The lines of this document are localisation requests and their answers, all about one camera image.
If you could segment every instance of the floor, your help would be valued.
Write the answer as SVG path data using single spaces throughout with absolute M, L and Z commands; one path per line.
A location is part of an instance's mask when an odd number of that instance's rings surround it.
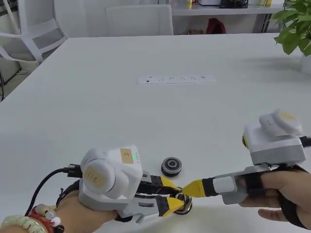
M 28 77 L 27 74 L 17 74 L 10 82 L 8 82 L 4 86 L 4 97 L 7 97 L 12 91 L 14 91 L 14 89 L 18 85 L 20 85 L 27 77 Z

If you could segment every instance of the metal ring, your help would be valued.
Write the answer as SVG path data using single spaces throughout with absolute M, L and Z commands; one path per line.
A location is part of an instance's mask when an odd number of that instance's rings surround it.
M 185 202 L 185 205 L 182 208 L 176 210 L 175 213 L 178 215 L 186 215 L 187 213 L 189 213 L 192 208 L 192 197 L 184 195 L 182 193 L 177 193 L 175 198 L 183 200 Z
M 161 166 L 161 171 L 168 177 L 177 176 L 181 172 L 181 161 L 175 157 L 166 158 Z

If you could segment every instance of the white shelf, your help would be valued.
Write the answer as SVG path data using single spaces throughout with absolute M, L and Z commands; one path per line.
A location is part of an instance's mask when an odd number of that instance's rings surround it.
M 195 4 L 192 9 L 186 6 L 173 8 L 173 16 L 216 16 L 216 15 L 248 15 L 248 14 L 273 14 L 283 10 L 283 4 L 273 4 L 270 7 L 248 5 L 248 8 L 219 8 L 218 6 L 201 6 Z

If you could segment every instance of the beaded bracelet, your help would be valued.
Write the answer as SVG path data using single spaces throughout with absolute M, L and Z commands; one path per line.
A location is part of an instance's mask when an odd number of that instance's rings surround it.
M 47 223 L 50 224 L 47 229 L 50 229 L 52 227 L 54 233 L 64 233 L 65 228 L 63 225 L 60 225 L 61 219 L 56 216 L 55 209 L 55 205 L 48 206 L 40 204 L 32 209 L 30 216 L 38 219 L 44 225 Z
M 35 209 L 31 210 L 31 212 L 28 214 L 28 217 L 31 217 L 40 222 L 47 229 L 48 233 L 54 233 L 54 229 L 50 225 L 50 222 L 47 221 L 45 218 L 41 217 L 39 214 L 37 214 L 35 212 Z
M 22 227 L 29 233 L 47 233 L 46 230 L 35 220 L 27 216 L 8 216 L 1 223 L 1 229 L 12 226 Z

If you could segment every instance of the hand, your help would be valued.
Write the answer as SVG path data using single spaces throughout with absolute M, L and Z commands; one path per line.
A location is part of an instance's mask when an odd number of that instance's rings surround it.
M 303 171 L 277 171 L 264 173 L 261 176 L 266 189 L 264 198 L 247 198 L 242 207 L 280 208 L 277 190 L 288 200 L 297 205 L 297 214 L 301 223 L 311 230 L 311 174 Z M 284 221 L 282 210 L 260 209 L 258 214 L 268 220 Z
M 66 233 L 92 233 L 117 217 L 115 211 L 93 211 L 78 200 L 78 191 L 69 193 L 56 209 Z

